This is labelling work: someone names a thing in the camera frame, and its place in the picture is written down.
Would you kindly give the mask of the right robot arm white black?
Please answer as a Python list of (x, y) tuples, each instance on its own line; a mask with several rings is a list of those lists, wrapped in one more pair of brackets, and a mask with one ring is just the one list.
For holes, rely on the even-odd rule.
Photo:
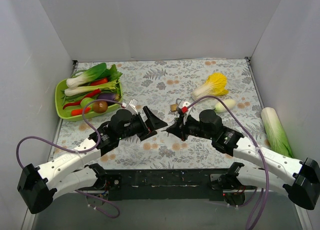
[(182, 141), (187, 140), (188, 136), (209, 139), (215, 150), (259, 167), (256, 173), (241, 167), (239, 171), (228, 174), (226, 182), (229, 187), (268, 186), (271, 191), (287, 195), (294, 204), (304, 209), (315, 208), (320, 196), (320, 167), (315, 160), (307, 158), (302, 161), (268, 148), (256, 148), (242, 133), (224, 126), (214, 110), (201, 111), (198, 120), (180, 114), (166, 131)]

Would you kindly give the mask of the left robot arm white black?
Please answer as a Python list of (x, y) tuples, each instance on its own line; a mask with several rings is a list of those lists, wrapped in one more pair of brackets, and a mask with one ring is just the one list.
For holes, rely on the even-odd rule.
[(141, 141), (157, 134), (167, 126), (147, 107), (146, 120), (140, 113), (119, 109), (107, 121), (73, 150), (41, 164), (22, 168), (17, 190), (32, 214), (46, 209), (54, 199), (79, 188), (103, 189), (108, 182), (104, 169), (98, 164), (87, 166), (117, 148), (120, 140), (136, 135)]

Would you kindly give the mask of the small brass padlock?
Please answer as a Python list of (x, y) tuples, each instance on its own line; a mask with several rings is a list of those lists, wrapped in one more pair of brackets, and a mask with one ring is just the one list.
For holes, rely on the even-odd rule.
[(184, 100), (182, 100), (182, 99), (180, 99), (180, 98), (177, 98), (177, 99), (175, 100), (175, 103), (170, 105), (170, 111), (171, 111), (171, 112), (180, 112), (183, 103), (184, 103)]

